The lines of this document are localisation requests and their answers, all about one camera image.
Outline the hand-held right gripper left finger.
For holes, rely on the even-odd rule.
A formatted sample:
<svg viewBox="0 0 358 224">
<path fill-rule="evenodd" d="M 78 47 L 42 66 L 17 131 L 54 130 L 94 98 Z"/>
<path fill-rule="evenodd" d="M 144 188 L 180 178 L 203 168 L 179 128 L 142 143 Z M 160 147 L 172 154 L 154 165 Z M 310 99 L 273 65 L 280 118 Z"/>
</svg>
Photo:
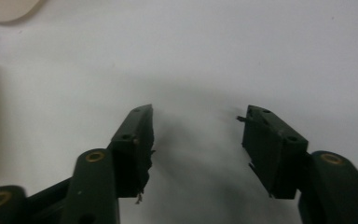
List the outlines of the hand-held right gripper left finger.
<svg viewBox="0 0 358 224">
<path fill-rule="evenodd" d="M 137 198 L 144 193 L 152 167 L 153 145 L 152 105 L 133 108 L 107 147 L 113 156 L 118 198 Z"/>
</svg>

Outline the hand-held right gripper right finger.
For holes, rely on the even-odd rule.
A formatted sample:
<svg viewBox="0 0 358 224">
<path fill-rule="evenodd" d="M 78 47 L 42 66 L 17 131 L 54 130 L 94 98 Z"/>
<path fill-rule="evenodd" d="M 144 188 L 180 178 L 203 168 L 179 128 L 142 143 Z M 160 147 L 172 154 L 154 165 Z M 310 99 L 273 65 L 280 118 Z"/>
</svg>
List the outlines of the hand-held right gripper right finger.
<svg viewBox="0 0 358 224">
<path fill-rule="evenodd" d="M 272 111 L 248 105 L 241 145 L 250 166 L 270 197 L 294 199 L 298 189 L 300 163 L 309 141 Z"/>
</svg>

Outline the beige rounded object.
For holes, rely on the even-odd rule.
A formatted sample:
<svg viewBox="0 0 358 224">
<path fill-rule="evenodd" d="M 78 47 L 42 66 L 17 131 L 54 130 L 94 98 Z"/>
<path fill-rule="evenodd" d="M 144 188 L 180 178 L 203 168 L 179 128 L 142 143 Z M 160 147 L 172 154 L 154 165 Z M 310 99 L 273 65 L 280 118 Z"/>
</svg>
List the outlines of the beige rounded object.
<svg viewBox="0 0 358 224">
<path fill-rule="evenodd" d="M 37 10 L 46 0 L 0 0 L 0 23 L 20 19 Z"/>
</svg>

